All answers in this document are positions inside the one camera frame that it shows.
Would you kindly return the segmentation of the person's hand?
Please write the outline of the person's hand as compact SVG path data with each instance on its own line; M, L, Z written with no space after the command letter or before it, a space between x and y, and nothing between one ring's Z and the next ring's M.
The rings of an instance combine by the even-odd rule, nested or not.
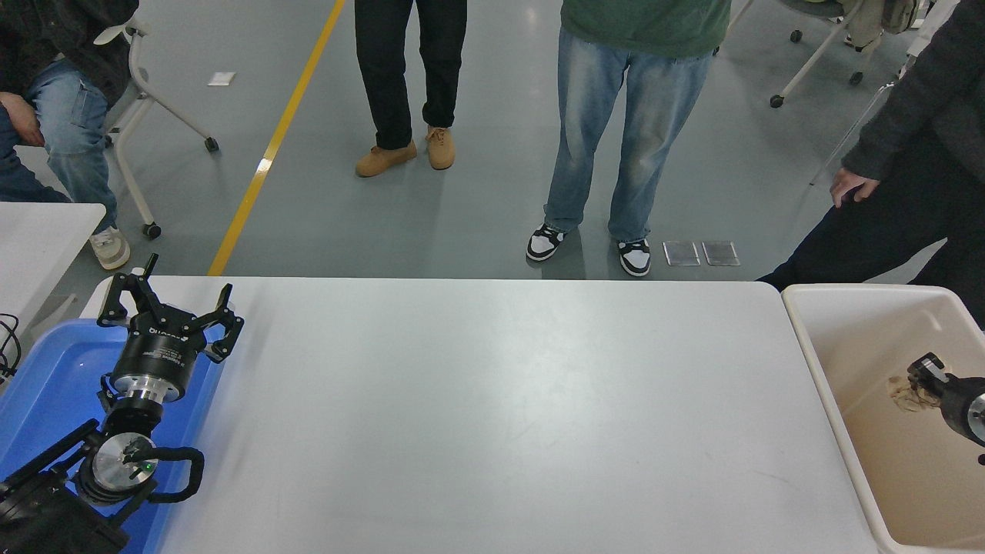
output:
M45 136L40 130L40 123L34 105L27 99L14 92L1 92L1 104L6 110L10 122L18 134L18 144L25 146L45 146Z

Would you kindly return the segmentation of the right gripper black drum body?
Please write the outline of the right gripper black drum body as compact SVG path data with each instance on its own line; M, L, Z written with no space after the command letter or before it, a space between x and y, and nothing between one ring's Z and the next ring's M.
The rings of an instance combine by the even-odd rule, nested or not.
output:
M940 412L947 425L958 435L984 446L982 376L956 378L953 395L940 399Z

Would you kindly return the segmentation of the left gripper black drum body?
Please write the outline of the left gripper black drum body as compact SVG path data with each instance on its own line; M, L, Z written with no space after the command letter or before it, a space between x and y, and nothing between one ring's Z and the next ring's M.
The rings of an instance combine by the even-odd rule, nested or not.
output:
M162 330L154 324L132 320L112 372L112 387L128 390L138 379L153 378L165 382L171 390L184 390L205 346L203 330L180 335L179 331Z

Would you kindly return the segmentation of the person's right hand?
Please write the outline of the person's right hand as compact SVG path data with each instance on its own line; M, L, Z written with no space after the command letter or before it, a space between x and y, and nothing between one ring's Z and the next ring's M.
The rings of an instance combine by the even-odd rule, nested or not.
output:
M833 207L840 209L848 202L864 202L869 199L880 185L880 180L865 178L865 176L838 169L833 177L828 193L833 200Z

